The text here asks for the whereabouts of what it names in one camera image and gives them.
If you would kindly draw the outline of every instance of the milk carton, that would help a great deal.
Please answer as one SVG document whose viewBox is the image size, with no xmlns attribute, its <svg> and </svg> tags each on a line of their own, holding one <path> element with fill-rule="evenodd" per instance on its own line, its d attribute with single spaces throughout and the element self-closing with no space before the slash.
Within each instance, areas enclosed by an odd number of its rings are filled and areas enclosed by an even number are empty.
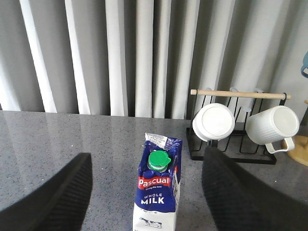
<svg viewBox="0 0 308 231">
<path fill-rule="evenodd" d="M 180 198 L 182 140 L 145 134 L 138 167 L 133 231 L 174 231 Z"/>
</svg>

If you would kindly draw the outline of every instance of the curtain fold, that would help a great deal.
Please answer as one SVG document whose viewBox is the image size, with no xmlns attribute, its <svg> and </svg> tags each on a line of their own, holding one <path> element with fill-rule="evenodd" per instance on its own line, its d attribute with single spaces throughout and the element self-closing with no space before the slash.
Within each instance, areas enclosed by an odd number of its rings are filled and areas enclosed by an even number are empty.
<svg viewBox="0 0 308 231">
<path fill-rule="evenodd" d="M 0 1 L 0 103 L 190 119 L 190 89 L 259 87 L 291 94 L 286 105 L 301 119 L 307 7 L 306 0 Z"/>
</svg>

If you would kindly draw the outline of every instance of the pascual logo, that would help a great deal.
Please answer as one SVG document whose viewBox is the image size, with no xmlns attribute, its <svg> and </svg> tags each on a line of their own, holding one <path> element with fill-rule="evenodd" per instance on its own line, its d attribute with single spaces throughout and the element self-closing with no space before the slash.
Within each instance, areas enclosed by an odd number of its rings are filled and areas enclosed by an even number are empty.
<svg viewBox="0 0 308 231">
<path fill-rule="evenodd" d="M 170 186 L 169 177 L 153 177 L 151 179 L 145 179 L 144 177 L 138 177 L 138 188 L 145 189 L 147 187 L 162 184 L 164 186 Z"/>
</svg>

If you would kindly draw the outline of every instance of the upside-down mug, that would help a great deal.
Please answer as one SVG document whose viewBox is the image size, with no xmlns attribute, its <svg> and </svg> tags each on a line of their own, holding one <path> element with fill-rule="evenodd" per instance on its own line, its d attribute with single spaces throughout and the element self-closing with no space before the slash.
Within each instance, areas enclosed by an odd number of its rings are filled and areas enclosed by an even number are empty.
<svg viewBox="0 0 308 231">
<path fill-rule="evenodd" d="M 293 110 L 286 106 L 276 106 L 247 119 L 246 132 L 255 143 L 265 145 L 268 152 L 287 152 L 294 149 L 292 137 L 297 134 L 299 121 Z M 273 142 L 284 140 L 285 149 L 275 150 Z"/>
<path fill-rule="evenodd" d="M 221 140 L 232 133 L 235 119 L 225 105 L 210 103 L 200 109 L 192 124 L 195 134 L 203 141 Z"/>
</svg>

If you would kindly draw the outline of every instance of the green screw cap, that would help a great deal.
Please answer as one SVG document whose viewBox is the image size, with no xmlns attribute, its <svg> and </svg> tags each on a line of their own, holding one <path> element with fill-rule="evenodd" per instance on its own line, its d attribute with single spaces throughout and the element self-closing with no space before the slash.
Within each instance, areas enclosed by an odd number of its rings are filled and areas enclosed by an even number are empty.
<svg viewBox="0 0 308 231">
<path fill-rule="evenodd" d="M 168 168 L 171 159 L 164 151 L 154 151 L 149 156 L 149 167 L 154 171 L 163 172 Z"/>
</svg>

